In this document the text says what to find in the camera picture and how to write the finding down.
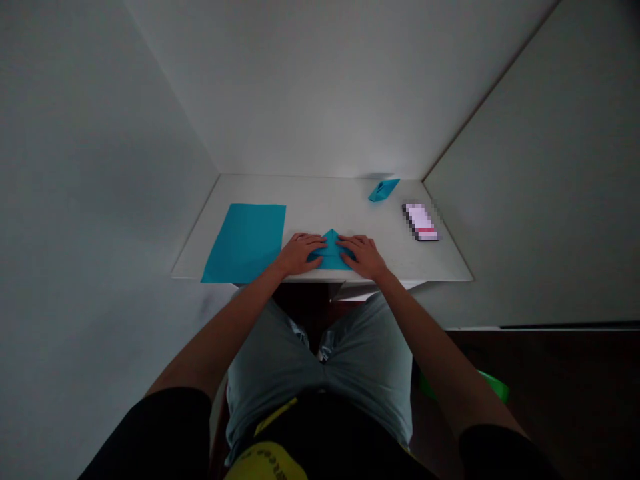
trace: black sleeve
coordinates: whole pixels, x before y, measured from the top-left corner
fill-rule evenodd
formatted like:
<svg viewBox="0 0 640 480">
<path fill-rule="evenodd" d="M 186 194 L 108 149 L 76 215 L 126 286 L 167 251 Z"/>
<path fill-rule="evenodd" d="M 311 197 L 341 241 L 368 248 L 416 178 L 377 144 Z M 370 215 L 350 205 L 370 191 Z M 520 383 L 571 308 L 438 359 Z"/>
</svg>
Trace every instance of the black sleeve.
<svg viewBox="0 0 640 480">
<path fill-rule="evenodd" d="M 467 480 L 560 479 L 530 440 L 508 428 L 470 427 L 460 436 L 459 449 Z"/>
<path fill-rule="evenodd" d="M 178 387 L 138 402 L 100 448 L 80 479 L 205 479 L 211 400 Z"/>
</svg>

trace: folded paper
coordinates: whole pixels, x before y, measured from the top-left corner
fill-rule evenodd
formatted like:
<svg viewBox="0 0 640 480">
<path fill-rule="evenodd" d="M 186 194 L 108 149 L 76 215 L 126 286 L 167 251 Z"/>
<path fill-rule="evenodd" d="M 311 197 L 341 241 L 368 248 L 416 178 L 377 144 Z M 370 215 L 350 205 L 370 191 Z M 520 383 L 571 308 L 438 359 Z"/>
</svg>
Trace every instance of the folded paper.
<svg viewBox="0 0 640 480">
<path fill-rule="evenodd" d="M 327 248 L 320 248 L 312 251 L 307 260 L 312 261 L 316 260 L 318 257 L 322 257 L 322 264 L 320 264 L 318 270 L 351 270 L 351 267 L 348 266 L 342 258 L 340 258 L 340 254 L 346 253 L 354 260 L 355 255 L 351 250 L 335 244 L 335 242 L 340 240 L 337 232 L 331 229 L 324 234 L 324 237 L 327 238 Z"/>
<path fill-rule="evenodd" d="M 369 200 L 380 201 L 384 200 L 393 191 L 395 186 L 400 182 L 400 179 L 384 180 L 378 183 L 378 186 L 371 192 Z"/>
</svg>

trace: forearm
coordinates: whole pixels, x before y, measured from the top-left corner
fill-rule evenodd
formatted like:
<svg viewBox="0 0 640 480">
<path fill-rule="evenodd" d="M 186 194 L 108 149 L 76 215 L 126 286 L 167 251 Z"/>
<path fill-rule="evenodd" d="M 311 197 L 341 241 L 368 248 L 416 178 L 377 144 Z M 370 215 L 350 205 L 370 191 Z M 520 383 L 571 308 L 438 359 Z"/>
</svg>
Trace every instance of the forearm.
<svg viewBox="0 0 640 480">
<path fill-rule="evenodd" d="M 284 276 L 271 266 L 246 286 L 186 344 L 147 395 L 170 387 L 194 387 L 213 400 L 227 368 Z"/>
<path fill-rule="evenodd" d="M 376 283 L 456 437 L 481 423 L 525 435 L 484 378 L 398 279 L 387 271 Z"/>
</svg>

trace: person's left hand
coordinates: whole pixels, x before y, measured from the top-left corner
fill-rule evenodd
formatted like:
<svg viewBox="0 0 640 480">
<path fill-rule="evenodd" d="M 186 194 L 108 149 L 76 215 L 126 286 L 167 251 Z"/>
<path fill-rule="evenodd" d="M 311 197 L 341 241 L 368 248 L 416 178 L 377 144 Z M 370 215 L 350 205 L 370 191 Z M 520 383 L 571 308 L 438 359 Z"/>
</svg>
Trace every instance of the person's left hand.
<svg viewBox="0 0 640 480">
<path fill-rule="evenodd" d="M 327 239 L 320 235 L 296 233 L 280 251 L 280 255 L 274 260 L 271 267 L 278 270 L 283 278 L 318 268 L 322 263 L 322 257 L 310 262 L 307 261 L 307 258 L 312 251 L 318 248 L 327 248 L 326 241 Z"/>
</svg>

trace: hand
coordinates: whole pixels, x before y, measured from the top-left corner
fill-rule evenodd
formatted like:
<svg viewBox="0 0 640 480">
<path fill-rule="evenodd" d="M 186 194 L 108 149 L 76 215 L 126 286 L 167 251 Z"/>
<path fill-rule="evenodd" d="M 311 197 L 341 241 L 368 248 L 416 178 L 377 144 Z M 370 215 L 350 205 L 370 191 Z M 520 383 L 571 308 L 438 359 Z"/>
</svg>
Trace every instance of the hand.
<svg viewBox="0 0 640 480">
<path fill-rule="evenodd" d="M 338 235 L 338 237 L 342 241 L 336 242 L 336 244 L 351 250 L 357 261 L 352 260 L 344 253 L 340 254 L 342 260 L 361 277 L 377 282 L 381 275 L 389 272 L 373 239 L 364 235 L 354 235 L 353 237 Z"/>
<path fill-rule="evenodd" d="M 322 263 L 322 257 L 310 262 L 307 261 L 307 258 L 312 251 L 318 248 L 327 248 L 327 244 L 324 243 L 326 241 L 327 239 L 320 237 L 320 235 L 296 233 L 280 251 L 280 255 L 274 260 L 271 267 L 278 270 L 283 278 L 318 268 Z"/>
</svg>

